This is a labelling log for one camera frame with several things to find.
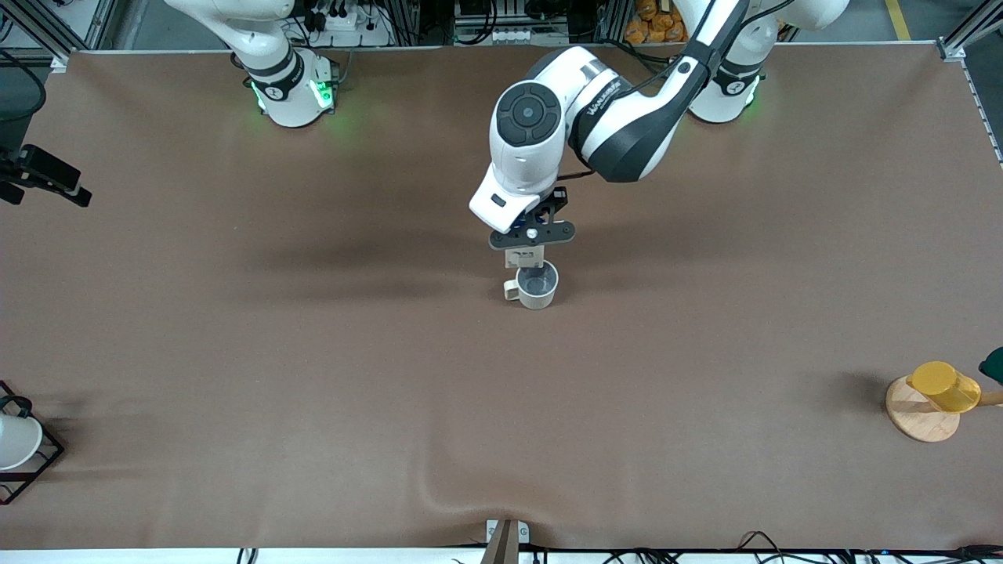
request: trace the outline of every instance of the round wooden base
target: round wooden base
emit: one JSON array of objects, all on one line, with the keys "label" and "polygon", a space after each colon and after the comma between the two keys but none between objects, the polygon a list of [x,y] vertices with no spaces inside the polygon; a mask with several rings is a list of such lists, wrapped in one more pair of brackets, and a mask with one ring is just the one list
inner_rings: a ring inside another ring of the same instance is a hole
[{"label": "round wooden base", "polygon": [[892,382],[885,393],[885,410],[899,431],[924,443],[939,443],[958,431],[961,415],[938,411],[923,396],[906,383],[908,376]]}]

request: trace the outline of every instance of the black mug handle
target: black mug handle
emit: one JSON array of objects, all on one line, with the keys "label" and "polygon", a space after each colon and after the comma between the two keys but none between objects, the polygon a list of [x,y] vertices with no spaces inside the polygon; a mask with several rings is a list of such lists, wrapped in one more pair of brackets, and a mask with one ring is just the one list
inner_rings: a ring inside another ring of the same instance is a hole
[{"label": "black mug handle", "polygon": [[13,401],[21,408],[18,411],[17,416],[19,417],[30,417],[31,416],[31,399],[21,395],[4,395],[0,397],[0,410],[3,410],[7,406],[7,403]]}]

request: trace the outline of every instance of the round gray joint cover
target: round gray joint cover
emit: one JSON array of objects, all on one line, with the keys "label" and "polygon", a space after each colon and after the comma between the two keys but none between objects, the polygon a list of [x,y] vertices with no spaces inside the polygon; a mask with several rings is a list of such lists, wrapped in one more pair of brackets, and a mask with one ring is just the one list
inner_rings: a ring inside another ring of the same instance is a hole
[{"label": "round gray joint cover", "polygon": [[561,102],[557,94],[543,84],[517,84],[498,100],[494,118],[498,133],[509,145],[538,145],[557,130],[561,121]]}]

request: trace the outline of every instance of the brown table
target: brown table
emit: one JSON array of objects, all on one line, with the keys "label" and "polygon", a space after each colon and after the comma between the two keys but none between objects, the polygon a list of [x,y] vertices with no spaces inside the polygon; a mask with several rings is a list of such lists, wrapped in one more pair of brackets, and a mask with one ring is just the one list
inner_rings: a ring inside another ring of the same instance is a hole
[{"label": "brown table", "polygon": [[736,122],[571,185],[533,312],[466,202],[542,53],[360,53],[300,130],[225,55],[72,57],[29,140],[92,206],[0,209],[2,375],[68,452],[0,546],[436,545],[497,516],[580,547],[999,541],[1003,412],[931,446],[881,409],[1003,344],[1003,173],[962,68],[777,48]]}]

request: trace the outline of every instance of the white mug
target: white mug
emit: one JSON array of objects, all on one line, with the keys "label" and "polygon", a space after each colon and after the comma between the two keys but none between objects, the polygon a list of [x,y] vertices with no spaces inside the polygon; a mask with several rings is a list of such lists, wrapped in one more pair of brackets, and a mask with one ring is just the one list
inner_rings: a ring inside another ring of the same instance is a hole
[{"label": "white mug", "polygon": [[516,278],[505,283],[505,299],[519,300],[530,309],[544,309],[554,301],[559,278],[558,269],[550,261],[544,261],[540,268],[520,268]]},{"label": "white mug", "polygon": [[42,444],[42,424],[31,416],[31,401],[20,395],[0,397],[0,409],[13,401],[21,407],[16,415],[0,412],[0,471],[28,462]]}]

